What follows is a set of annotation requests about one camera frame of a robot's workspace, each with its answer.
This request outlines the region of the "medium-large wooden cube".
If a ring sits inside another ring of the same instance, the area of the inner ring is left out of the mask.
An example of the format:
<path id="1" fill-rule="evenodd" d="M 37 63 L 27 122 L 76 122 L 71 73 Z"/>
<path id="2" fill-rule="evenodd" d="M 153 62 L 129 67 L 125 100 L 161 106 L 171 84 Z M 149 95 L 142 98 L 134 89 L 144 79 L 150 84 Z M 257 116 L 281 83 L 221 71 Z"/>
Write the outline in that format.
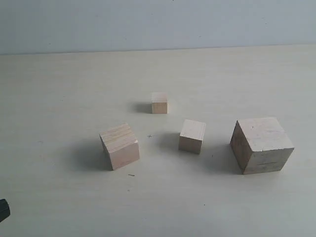
<path id="1" fill-rule="evenodd" d="M 140 159 L 138 140 L 128 123 L 100 132 L 99 137 L 112 170 Z"/>

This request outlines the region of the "medium-small wooden cube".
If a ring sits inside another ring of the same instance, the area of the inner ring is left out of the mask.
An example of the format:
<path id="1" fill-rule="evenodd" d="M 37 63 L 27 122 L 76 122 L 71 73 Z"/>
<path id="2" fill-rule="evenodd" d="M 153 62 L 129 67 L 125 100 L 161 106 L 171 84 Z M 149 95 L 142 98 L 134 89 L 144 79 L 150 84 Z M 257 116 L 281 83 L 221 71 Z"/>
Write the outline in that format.
<path id="1" fill-rule="evenodd" d="M 179 135 L 178 149 L 194 154 L 200 154 L 205 128 L 205 122 L 185 119 Z"/>

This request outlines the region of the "largest wooden cube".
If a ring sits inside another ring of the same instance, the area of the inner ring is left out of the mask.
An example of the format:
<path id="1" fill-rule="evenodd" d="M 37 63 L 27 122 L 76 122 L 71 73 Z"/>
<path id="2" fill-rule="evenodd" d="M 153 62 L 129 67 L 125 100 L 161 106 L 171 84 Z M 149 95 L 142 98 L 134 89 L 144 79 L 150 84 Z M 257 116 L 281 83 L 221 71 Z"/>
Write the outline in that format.
<path id="1" fill-rule="evenodd" d="M 280 171 L 294 151 L 275 117 L 238 119 L 230 146 L 243 175 Z"/>

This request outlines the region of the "smallest wooden cube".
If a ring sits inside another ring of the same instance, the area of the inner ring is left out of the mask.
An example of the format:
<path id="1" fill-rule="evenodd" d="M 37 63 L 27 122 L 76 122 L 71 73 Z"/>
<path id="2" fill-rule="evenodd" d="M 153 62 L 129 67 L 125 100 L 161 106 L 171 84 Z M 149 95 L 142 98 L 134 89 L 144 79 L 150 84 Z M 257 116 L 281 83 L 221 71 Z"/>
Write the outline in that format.
<path id="1" fill-rule="evenodd" d="M 152 113 L 153 114 L 167 114 L 168 100 L 167 94 L 164 92 L 152 93 Z"/>

